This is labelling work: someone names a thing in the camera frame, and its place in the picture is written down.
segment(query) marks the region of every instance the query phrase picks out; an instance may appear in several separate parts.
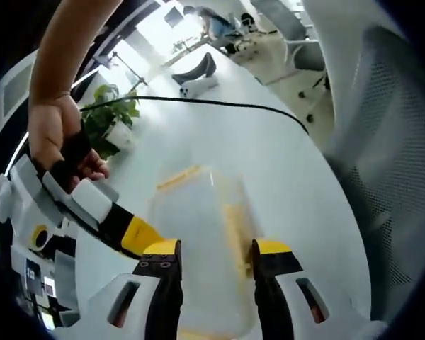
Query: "transparent plastic box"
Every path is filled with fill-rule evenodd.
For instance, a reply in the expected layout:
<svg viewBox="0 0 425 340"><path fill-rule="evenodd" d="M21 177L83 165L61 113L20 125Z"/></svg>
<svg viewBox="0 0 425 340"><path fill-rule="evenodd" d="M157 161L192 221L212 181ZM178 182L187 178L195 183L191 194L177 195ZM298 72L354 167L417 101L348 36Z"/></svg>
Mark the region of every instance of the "transparent plastic box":
<svg viewBox="0 0 425 340"><path fill-rule="evenodd" d="M162 236L181 240L178 338L235 339L250 332L256 321L250 248L261 233L242 182L194 166L157 187L148 216Z"/></svg>

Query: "green leaves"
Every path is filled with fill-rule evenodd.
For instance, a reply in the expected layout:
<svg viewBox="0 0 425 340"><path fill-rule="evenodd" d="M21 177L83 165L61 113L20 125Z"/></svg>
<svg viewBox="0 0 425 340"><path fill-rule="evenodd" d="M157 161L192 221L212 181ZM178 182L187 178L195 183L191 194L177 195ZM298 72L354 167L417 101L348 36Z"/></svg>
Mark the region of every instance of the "green leaves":
<svg viewBox="0 0 425 340"><path fill-rule="evenodd" d="M119 95L120 92L116 85L101 85L94 91L94 103L85 106L85 108L112 101L119 98ZM128 96L136 95L136 91L131 91L128 94ZM91 146L103 159L107 159L120 151L115 145L104 139L104 134L117 120L122 121L131 128L131 118L140 117L140 112L136 109L137 103L138 100L128 99L82 112L82 119L84 120L86 134L89 136Z"/></svg>

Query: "potted plant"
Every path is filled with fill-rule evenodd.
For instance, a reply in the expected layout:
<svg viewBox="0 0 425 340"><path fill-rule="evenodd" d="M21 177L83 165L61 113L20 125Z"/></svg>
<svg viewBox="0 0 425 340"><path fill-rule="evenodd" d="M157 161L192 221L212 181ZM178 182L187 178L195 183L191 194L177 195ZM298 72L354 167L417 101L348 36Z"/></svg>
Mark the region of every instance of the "potted plant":
<svg viewBox="0 0 425 340"><path fill-rule="evenodd" d="M127 96L136 95L135 91L127 94ZM101 85L94 92L94 103L85 106L85 108L106 103L119 97L120 92L116 85ZM136 106L137 100L129 99L82 112L85 131L90 139L91 146L102 159L107 159L121 149L133 145L133 138L130 134L133 125L132 118L140 116Z"/></svg>

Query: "cable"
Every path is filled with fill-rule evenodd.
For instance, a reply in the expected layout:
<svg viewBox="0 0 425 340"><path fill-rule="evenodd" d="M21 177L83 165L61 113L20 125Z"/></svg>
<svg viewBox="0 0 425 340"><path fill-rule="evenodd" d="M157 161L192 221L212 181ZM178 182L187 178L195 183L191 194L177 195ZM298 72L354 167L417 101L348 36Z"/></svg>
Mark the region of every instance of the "cable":
<svg viewBox="0 0 425 340"><path fill-rule="evenodd" d="M95 108L102 108L104 106L107 106L107 105L110 105L110 104L113 104L113 103L117 103L117 102L120 102L120 101L127 101L129 99L136 99L138 101L146 101L146 100L148 100L148 101L178 101L178 102L182 102L182 103L196 103L196 104L208 104L208 105L219 105L219 106L231 106L233 108L259 108L261 110L267 110L267 111L280 113L281 115L284 115L285 117L293 119L297 124L299 124L304 129L304 131L307 134L309 134L305 125L302 124L302 122L297 117L295 117L294 115L291 115L289 113L286 113L285 111L278 110L276 108L270 108L268 106L254 105L254 104L243 104L243 103L229 103L229 102L226 102L226 101L209 101L209 100L205 100L205 99L171 98L171 97L158 97L158 96L127 96L127 97L121 97L121 98L118 98L118 99L114 99L112 101L107 101L105 103L100 103L100 104L97 104L97 105L82 108L80 111L81 112L90 111L90 110L94 110Z"/></svg>

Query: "white table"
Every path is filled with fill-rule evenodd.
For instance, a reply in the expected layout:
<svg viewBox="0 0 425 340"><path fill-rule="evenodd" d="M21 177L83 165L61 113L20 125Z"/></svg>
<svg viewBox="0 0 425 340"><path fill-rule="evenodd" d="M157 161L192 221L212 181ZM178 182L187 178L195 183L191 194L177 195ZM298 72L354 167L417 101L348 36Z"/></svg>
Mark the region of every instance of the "white table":
<svg viewBox="0 0 425 340"><path fill-rule="evenodd" d="M205 52L216 63L220 85L201 98L253 103L284 111L286 106L244 68L210 46L184 57L172 72L196 66ZM167 75L141 95L177 97ZM331 278L353 306L370 316L370 276L358 225L328 163L305 131L290 118L250 108L142 101L137 148L118 155L110 183L118 201L146 218L156 184L194 164L241 176L266 238L288 244L310 273ZM127 259L80 231L76 248L76 290L81 314L88 299L120 273Z"/></svg>

